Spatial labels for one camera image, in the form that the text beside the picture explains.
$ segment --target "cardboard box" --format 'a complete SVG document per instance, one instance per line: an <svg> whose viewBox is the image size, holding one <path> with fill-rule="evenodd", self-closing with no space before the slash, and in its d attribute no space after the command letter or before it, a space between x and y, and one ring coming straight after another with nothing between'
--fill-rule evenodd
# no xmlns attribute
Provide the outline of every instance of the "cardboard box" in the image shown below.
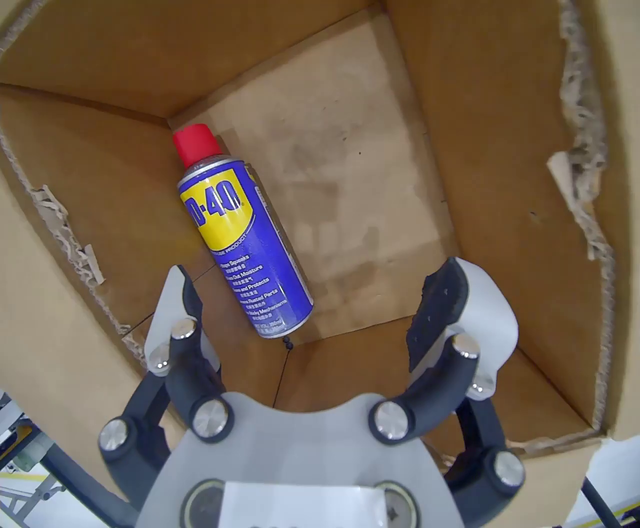
<svg viewBox="0 0 640 528"><path fill-rule="evenodd" d="M520 325L494 403L527 483L492 525L560 524L598 438L640 432L640 8L580 8L582 26L568 0L4 5L0 385L113 489L96 438L140 378L172 264L195 279L227 387L310 411L402 391L422 280L460 254ZM177 197L171 129L190 121L256 168L308 276L316 313L288 358ZM570 171L551 174L556 152ZM427 442L461 446L451 421Z"/></svg>

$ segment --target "red spray cap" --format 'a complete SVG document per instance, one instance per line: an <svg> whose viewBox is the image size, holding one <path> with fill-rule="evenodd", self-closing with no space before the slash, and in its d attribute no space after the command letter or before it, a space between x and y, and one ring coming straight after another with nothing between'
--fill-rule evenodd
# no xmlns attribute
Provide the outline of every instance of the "red spray cap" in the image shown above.
<svg viewBox="0 0 640 528"><path fill-rule="evenodd" d="M209 156L222 154L222 149L209 127L196 123L173 133L173 144L185 167L190 167Z"/></svg>

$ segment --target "screw head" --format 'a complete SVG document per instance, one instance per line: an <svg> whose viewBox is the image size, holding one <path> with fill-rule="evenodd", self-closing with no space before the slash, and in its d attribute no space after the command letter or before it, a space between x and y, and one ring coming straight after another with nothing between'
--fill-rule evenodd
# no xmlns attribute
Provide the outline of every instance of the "screw head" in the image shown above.
<svg viewBox="0 0 640 528"><path fill-rule="evenodd" d="M174 339L187 339L196 331L196 322L193 319L181 319L171 327L171 337Z"/></svg>
<svg viewBox="0 0 640 528"><path fill-rule="evenodd" d="M501 451L495 456L493 470L505 486L518 488L524 482L524 464L511 451Z"/></svg>
<svg viewBox="0 0 640 528"><path fill-rule="evenodd" d="M103 451L115 451L127 441L129 427L121 418L114 418L100 431L98 443Z"/></svg>
<svg viewBox="0 0 640 528"><path fill-rule="evenodd" d="M480 355L480 345L467 333L457 333L453 336L451 344L462 357L477 359Z"/></svg>
<svg viewBox="0 0 640 528"><path fill-rule="evenodd" d="M200 405L193 416L193 430L202 438L219 435L229 420L227 406L219 399L210 399Z"/></svg>
<svg viewBox="0 0 640 528"><path fill-rule="evenodd" d="M147 359L147 367L151 372L165 372L169 368L169 343L162 343L151 351Z"/></svg>
<svg viewBox="0 0 640 528"><path fill-rule="evenodd" d="M393 401L378 405L374 415L378 432L388 440L402 440L409 432L409 418L404 409Z"/></svg>
<svg viewBox="0 0 640 528"><path fill-rule="evenodd" d="M473 382L471 383L470 389L478 396L486 396L487 394L492 394L495 391L495 383L489 376L477 372L474 376Z"/></svg>

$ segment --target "metal frame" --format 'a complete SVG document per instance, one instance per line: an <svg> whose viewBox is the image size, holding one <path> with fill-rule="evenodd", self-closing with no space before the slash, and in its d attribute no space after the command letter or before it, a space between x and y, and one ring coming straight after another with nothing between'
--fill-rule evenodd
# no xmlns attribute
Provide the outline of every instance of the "metal frame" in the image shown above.
<svg viewBox="0 0 640 528"><path fill-rule="evenodd" d="M0 497L11 499L9 506L0 502L0 509L7 514L20 528L29 528L24 519L29 515L41 500L49 500L58 492L64 492L64 486L55 486L58 480L53 475L48 475L33 493L15 493L0 489ZM16 510L18 502L24 502L20 509Z"/></svg>

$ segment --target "white label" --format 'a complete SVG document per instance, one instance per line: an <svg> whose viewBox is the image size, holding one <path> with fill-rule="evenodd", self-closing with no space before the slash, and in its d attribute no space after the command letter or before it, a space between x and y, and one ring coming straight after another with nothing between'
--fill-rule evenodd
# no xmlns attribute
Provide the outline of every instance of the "white label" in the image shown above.
<svg viewBox="0 0 640 528"><path fill-rule="evenodd" d="M218 527L387 528L387 506L374 488L226 482Z"/></svg>

